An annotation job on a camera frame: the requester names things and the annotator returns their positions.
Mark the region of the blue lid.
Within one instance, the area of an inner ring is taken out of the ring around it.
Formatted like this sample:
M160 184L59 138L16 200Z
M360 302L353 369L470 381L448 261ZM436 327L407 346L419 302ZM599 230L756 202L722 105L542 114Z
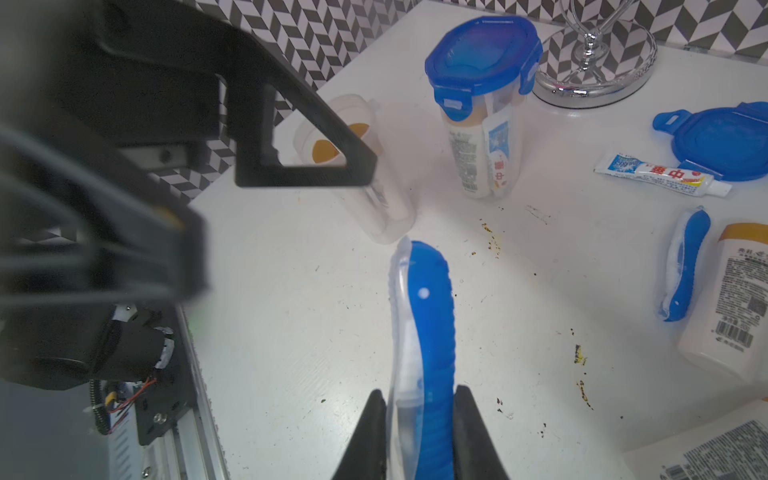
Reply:
M425 61L425 73L438 106L450 120L462 122L472 114L475 97L514 81L520 94L529 94L542 54L528 19L478 17L443 36Z
M691 113L659 113L656 131L672 136L671 149L683 169L697 170L726 182L767 175L767 104L741 103Z

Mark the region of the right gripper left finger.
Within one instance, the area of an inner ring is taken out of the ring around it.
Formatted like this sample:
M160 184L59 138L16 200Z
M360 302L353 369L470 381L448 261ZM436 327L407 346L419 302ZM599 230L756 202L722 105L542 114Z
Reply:
M333 480L383 480L387 470L387 407L380 390L373 390L334 473Z

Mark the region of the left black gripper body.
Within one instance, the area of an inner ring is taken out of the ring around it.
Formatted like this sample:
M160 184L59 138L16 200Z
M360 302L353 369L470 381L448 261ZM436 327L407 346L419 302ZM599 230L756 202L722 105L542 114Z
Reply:
M213 140L219 24L179 1L4 1L1 119L59 108L120 147Z

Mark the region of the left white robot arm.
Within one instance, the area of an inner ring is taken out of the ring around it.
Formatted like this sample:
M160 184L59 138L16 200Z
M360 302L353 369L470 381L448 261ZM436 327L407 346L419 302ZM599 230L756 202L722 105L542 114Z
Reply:
M206 284L204 223L152 178L226 127L241 187L362 187L377 157L259 39L178 1L1 5L1 375L141 381L173 340L114 317Z

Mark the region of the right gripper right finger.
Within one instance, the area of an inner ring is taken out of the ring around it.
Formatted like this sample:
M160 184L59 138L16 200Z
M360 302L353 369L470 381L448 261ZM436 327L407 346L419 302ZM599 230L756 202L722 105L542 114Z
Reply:
M453 400L454 478L508 480L469 387L458 385Z

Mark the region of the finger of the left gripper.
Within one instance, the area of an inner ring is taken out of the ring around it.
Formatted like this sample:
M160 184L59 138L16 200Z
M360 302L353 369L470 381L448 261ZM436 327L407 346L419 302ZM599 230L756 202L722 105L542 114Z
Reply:
M225 91L224 124L242 188L325 188L320 170L298 161L293 137L304 120L326 131L346 124L274 47L180 1L104 1L101 47L142 67L202 74Z
M163 301L201 293L202 218L82 124L1 123L1 194L71 226L76 241L1 250L6 309Z

